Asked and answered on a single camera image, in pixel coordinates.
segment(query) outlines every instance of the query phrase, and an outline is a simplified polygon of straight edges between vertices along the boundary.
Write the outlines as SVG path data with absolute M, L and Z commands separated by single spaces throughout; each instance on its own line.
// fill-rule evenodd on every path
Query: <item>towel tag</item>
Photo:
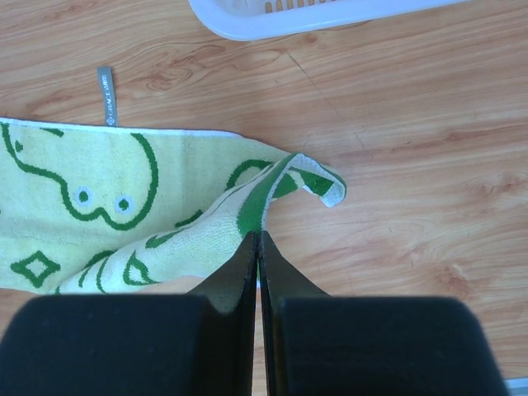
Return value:
M 97 78 L 101 88 L 102 100 L 105 105 L 105 120 L 108 126 L 117 126 L 116 92 L 112 69 L 109 67 L 97 68 Z

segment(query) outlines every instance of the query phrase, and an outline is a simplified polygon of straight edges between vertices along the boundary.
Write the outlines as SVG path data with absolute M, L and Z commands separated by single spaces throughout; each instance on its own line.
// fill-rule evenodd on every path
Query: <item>green and white towel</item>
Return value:
M 331 168 L 227 132 L 0 126 L 0 287 L 113 293 L 208 276 L 264 229 L 272 199 L 346 194 Z

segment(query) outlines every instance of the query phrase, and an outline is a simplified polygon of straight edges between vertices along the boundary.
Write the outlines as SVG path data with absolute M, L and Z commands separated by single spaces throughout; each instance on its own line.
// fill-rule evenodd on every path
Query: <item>white plastic basket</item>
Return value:
M 467 0 L 189 0 L 226 39 L 250 41 L 346 25 Z

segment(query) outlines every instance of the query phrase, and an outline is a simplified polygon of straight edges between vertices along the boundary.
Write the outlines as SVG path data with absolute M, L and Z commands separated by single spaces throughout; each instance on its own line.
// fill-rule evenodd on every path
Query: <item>green diamond pattern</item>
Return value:
M 33 270 L 30 269 L 30 265 L 36 262 L 43 265 L 44 267 L 44 270 L 39 271 L 39 274 L 35 274 Z M 24 276 L 35 288 L 39 289 L 42 287 L 48 276 L 60 271 L 60 265 L 56 262 L 52 262 L 44 255 L 43 252 L 39 250 L 24 260 L 13 262 L 11 264 L 11 270 Z

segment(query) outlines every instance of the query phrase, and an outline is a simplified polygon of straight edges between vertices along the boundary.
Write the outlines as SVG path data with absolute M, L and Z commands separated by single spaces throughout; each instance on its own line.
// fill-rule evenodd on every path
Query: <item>wooden surface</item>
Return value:
M 528 375 L 527 26 L 526 0 L 474 0 L 238 43 L 185 0 L 7 0 L 0 114 L 100 125 L 109 65 L 122 126 L 232 130 L 329 163 L 349 196 L 276 202 L 283 254 L 332 294 L 458 297 L 504 375 Z M 0 328 L 28 298 L 2 291 Z M 255 394 L 262 353 L 258 334 Z

